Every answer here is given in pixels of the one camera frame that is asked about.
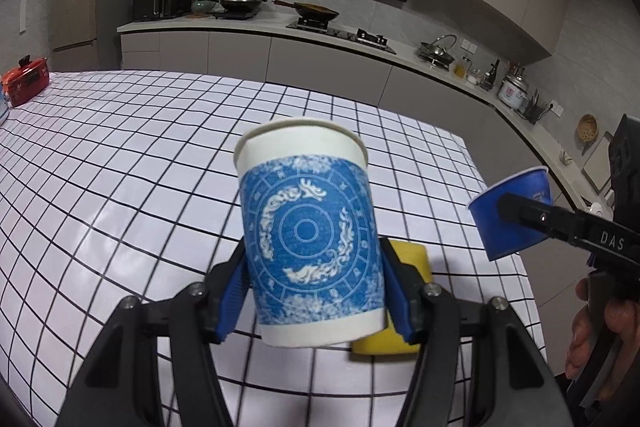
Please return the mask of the blue white patterned paper cup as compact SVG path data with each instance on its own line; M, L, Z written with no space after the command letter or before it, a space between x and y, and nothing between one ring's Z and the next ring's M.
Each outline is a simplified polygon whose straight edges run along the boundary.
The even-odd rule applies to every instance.
M315 348L385 329L361 139L332 121L284 118L245 132L233 161L262 341Z

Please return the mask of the yellow sponge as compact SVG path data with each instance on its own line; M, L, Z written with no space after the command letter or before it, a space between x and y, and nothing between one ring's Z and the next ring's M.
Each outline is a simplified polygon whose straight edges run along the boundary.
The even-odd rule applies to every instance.
M418 352L423 313L420 291L434 277L426 247L382 237L387 326L355 340L354 355L413 355Z

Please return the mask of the white rice cooker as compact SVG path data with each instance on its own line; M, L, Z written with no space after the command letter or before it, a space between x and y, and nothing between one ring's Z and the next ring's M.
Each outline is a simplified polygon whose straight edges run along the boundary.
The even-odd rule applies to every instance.
M520 75L506 74L498 91L498 99L506 106L518 110L526 99L527 82Z

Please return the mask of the checkered white tablecloth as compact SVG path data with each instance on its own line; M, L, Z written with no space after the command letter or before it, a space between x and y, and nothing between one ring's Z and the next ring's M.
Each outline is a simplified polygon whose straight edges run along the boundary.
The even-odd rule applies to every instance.
M69 72L1 127L1 374L51 426L122 297L171 297L242 232L232 152L283 117L331 119L366 144L375 216L423 245L454 295L508 298L544 339L520 257L489 261L469 214L484 180L461 138L348 98L178 72Z

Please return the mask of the black gas stove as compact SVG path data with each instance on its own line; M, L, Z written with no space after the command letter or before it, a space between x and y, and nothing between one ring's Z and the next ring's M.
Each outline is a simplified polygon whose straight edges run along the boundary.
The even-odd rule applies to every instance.
M335 28L330 26L328 23L320 23L315 20L305 20L303 17L299 17L295 22L288 24L288 28L314 32L315 34L347 40L353 43L362 44L363 46L368 46L369 48L395 54L395 50L388 45L388 40L384 36L369 34L367 31L360 28L355 32L352 32Z

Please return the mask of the blue white tissue box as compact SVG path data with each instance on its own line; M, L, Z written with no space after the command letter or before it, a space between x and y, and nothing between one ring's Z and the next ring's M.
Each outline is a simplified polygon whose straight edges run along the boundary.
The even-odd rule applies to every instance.
M11 106L4 94L0 94L0 124L4 124L10 115Z

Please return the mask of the red lidded pot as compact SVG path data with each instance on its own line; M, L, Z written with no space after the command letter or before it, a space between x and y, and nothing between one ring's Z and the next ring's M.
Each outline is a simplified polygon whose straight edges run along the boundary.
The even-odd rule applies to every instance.
M17 66L2 75L3 94L12 107L18 107L35 98L49 86L50 72L45 57L18 60Z

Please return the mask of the black microwave oven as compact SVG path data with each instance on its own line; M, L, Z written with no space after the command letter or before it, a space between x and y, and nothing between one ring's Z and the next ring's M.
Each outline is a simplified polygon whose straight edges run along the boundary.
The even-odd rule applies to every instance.
M192 0L132 0L132 20L166 20L191 12Z

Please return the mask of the green ceramic gourd vase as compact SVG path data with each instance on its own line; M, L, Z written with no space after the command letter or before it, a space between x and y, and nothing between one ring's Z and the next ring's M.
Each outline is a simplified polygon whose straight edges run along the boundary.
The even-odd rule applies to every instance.
M215 0L193 0L191 10L194 14L208 14L212 12L215 6Z

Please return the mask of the cutting board leaning on wall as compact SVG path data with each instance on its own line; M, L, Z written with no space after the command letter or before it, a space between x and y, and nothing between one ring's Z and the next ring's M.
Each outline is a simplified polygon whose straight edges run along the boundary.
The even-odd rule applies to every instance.
M588 159L582 166L582 174L585 176L593 191L601 194L611 180L610 158L608 158L608 148L610 147L613 135L605 131L602 138L593 147Z

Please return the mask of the woven basket on wall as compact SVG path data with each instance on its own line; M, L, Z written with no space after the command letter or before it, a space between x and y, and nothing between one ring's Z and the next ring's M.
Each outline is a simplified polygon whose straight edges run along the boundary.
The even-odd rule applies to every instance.
M579 119L576 134L582 144L590 144L597 139L599 133L598 122L596 117L586 114Z

